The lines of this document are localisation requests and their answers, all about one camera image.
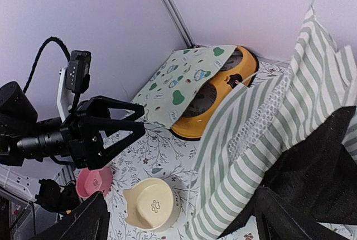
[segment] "beige bowl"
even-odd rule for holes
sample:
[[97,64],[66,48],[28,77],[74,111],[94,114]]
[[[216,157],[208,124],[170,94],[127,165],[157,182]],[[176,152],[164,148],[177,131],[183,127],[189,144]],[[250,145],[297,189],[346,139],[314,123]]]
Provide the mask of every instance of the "beige bowl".
[[151,177],[133,188],[123,190],[127,201],[126,222],[144,231],[163,232],[180,215],[178,193],[161,179]]

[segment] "floral pattern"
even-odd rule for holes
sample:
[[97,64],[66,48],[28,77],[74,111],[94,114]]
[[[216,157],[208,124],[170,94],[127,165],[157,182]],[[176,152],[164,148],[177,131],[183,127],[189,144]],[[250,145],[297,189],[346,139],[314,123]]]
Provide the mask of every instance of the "floral pattern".
[[[255,77],[254,84],[259,84],[271,77],[282,74],[286,68],[281,66],[269,66],[269,63],[260,62],[259,73]],[[113,172],[112,188],[106,196],[108,211],[110,211],[109,240],[165,240],[188,239],[184,225],[187,216],[191,216],[194,210],[195,198],[198,194],[196,173],[192,172],[192,166],[196,158],[198,141],[183,141],[176,138],[169,130],[154,124],[145,124],[146,134],[137,142],[121,152],[109,164]],[[125,132],[118,132],[104,139],[104,146],[110,146],[122,137]],[[158,177],[166,181],[175,189],[181,198],[181,214],[177,222],[169,230],[163,233],[142,231],[125,222],[127,217],[126,201],[123,196],[124,189],[130,189],[139,181],[148,177]],[[344,236],[357,233],[343,225],[325,225]],[[248,220],[244,228],[230,234],[223,240],[258,240],[258,231],[255,217]]]

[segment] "white wall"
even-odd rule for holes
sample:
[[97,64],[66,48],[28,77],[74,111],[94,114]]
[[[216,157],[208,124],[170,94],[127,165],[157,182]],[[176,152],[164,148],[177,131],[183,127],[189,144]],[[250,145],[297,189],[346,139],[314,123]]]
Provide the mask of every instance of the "white wall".
[[[0,0],[0,85],[24,86],[42,42],[57,36],[69,50],[92,52],[84,98],[130,100],[172,50],[184,48],[161,0]],[[66,60],[48,45],[27,92],[40,119],[58,116],[59,69]]]
[[[238,44],[289,59],[312,0],[174,0],[197,44]],[[357,56],[357,0],[316,0],[320,22]]]

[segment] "striped cloth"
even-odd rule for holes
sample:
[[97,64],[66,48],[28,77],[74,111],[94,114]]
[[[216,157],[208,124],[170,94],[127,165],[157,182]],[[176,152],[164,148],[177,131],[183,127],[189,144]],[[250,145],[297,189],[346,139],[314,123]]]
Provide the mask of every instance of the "striped cloth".
[[[287,72],[252,88],[238,85],[207,125],[194,167],[200,191],[186,225],[189,237],[221,235],[283,151],[303,141],[335,110],[356,105],[356,79],[351,48],[337,49],[311,7]],[[357,144],[357,117],[354,121],[347,140],[351,146]]]

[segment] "pink bowl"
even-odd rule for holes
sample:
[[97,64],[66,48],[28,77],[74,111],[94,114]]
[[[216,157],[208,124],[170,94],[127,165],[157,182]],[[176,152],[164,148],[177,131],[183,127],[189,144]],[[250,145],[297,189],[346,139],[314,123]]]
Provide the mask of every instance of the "pink bowl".
[[77,179],[77,194],[86,199],[96,191],[101,191],[103,196],[106,196],[112,185],[112,180],[112,171],[106,166],[97,170],[82,169]]

